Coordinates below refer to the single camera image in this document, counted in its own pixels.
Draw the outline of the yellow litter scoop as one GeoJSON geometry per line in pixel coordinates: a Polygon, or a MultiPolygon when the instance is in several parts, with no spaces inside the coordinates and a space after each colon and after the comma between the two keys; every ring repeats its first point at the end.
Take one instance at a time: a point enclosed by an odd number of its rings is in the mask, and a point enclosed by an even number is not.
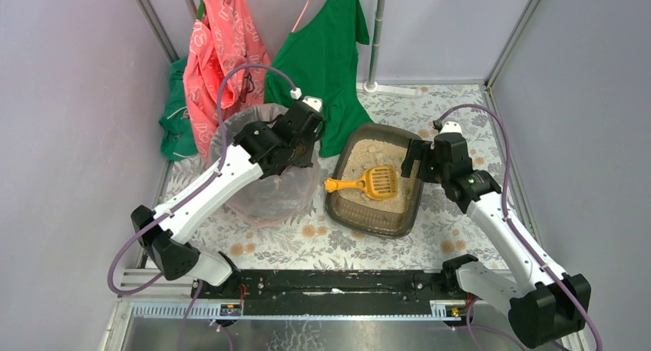
{"type": "Polygon", "coordinates": [[[379,165],[370,167],[356,180],[328,178],[324,181],[324,188],[328,193],[356,189],[372,200],[388,200],[398,194],[398,176],[394,166],[379,165]]]}

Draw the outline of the trash bin with plastic liner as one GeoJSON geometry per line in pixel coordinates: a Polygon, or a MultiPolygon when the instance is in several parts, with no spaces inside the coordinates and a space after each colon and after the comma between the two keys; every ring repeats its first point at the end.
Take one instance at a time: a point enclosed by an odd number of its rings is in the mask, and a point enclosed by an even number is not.
{"type": "MultiPolygon", "coordinates": [[[[225,120],[227,141],[252,121],[271,121],[285,114],[287,108],[279,104],[259,104],[225,120]]],[[[277,225],[303,210],[312,202],[320,173],[319,145],[312,152],[312,167],[288,167],[280,175],[256,180],[234,194],[225,206],[248,224],[259,227],[277,225]]]]}

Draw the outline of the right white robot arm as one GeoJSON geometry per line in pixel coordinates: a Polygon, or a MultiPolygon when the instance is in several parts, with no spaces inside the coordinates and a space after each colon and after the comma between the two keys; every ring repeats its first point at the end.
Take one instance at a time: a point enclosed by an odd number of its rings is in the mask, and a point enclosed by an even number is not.
{"type": "Polygon", "coordinates": [[[451,292],[478,296],[503,313],[517,338],[536,348],[584,329],[591,286],[581,274],[569,275],[552,260],[513,215],[499,183],[476,170],[465,138],[442,133],[433,141],[412,139],[402,163],[402,176],[414,174],[440,184],[446,198],[481,228],[512,275],[493,273],[465,254],[443,264],[451,292]]]}

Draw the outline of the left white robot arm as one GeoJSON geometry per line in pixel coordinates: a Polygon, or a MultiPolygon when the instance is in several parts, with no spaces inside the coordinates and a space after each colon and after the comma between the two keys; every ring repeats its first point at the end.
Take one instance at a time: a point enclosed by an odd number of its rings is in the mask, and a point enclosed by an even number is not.
{"type": "Polygon", "coordinates": [[[131,213],[139,244],[166,280],[191,276],[219,286],[234,266],[222,254],[201,253],[189,243],[202,222],[256,180],[279,176],[289,167],[313,165],[315,143],[326,122],[322,100],[305,96],[271,122],[246,124],[225,154],[166,203],[131,213]]]}

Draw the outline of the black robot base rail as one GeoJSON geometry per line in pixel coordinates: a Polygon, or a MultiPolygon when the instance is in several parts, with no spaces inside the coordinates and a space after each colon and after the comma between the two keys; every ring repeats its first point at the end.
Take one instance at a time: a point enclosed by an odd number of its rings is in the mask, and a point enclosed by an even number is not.
{"type": "Polygon", "coordinates": [[[425,270],[236,270],[219,286],[195,283],[201,300],[226,300],[245,316],[458,315],[468,295],[425,270]]]}

